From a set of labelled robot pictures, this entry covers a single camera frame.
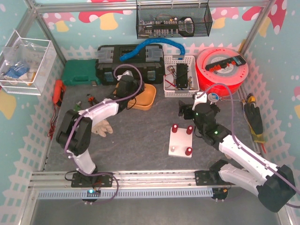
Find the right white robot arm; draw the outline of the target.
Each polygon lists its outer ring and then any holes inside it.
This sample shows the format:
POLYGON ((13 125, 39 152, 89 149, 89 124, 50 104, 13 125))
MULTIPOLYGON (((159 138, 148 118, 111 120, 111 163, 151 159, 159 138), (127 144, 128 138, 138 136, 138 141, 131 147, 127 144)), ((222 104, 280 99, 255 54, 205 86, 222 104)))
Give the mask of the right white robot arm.
POLYGON ((179 116, 194 122, 200 138, 243 166, 239 169, 219 160, 210 168, 211 180, 222 180, 247 190, 272 212, 279 212, 285 205, 297 209, 297 205, 289 203, 300 192, 292 169, 286 165, 278 166, 244 145, 235 136, 234 129, 227 129, 216 122, 215 116, 219 111, 216 104, 208 100, 205 91, 194 94, 193 104, 179 102, 179 116))

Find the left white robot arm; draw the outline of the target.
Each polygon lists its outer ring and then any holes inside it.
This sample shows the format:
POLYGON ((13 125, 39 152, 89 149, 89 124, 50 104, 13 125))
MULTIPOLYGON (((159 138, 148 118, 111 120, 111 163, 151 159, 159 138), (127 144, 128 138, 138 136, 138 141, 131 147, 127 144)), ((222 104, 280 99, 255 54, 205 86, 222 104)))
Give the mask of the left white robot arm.
POLYGON ((113 72, 118 84, 115 91, 101 102, 84 110, 68 110, 57 132, 56 142, 61 145, 68 158, 76 164, 76 170, 84 176, 99 176, 97 167, 89 153, 92 128, 99 122, 122 112, 128 102, 142 93, 144 82, 140 70, 132 64, 121 64, 113 72), (137 71, 139 80, 130 75, 116 75, 121 67, 137 71))

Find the white work glove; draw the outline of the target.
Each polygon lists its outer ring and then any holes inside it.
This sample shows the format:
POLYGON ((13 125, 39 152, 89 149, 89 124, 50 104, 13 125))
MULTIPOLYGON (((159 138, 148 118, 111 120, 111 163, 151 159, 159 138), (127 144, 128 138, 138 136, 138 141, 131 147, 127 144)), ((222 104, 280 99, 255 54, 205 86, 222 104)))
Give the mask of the white work glove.
POLYGON ((113 128, 109 124, 108 120, 102 120, 92 127, 92 133, 97 134, 101 137, 106 137, 107 134, 113 133, 113 128))

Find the white peg base plate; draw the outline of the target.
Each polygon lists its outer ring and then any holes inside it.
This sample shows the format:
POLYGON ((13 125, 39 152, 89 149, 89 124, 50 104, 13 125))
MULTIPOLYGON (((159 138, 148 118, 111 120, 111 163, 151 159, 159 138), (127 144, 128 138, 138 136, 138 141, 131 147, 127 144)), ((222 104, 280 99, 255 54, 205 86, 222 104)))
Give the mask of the white peg base plate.
POLYGON ((185 151, 188 147, 191 147, 193 149, 192 142, 193 133, 187 135, 186 128, 178 128, 178 131, 176 133, 172 133, 171 128, 168 155, 173 157, 191 158, 192 154, 190 156, 186 156, 185 151))

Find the small red spring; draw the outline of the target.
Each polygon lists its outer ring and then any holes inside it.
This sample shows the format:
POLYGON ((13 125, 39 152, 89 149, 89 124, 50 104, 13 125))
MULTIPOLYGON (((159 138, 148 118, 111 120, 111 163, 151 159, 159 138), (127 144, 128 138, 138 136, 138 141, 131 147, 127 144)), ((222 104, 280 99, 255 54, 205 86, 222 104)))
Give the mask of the small red spring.
POLYGON ((191 154, 192 154, 192 148, 191 147, 186 148, 185 155, 190 156, 191 154))

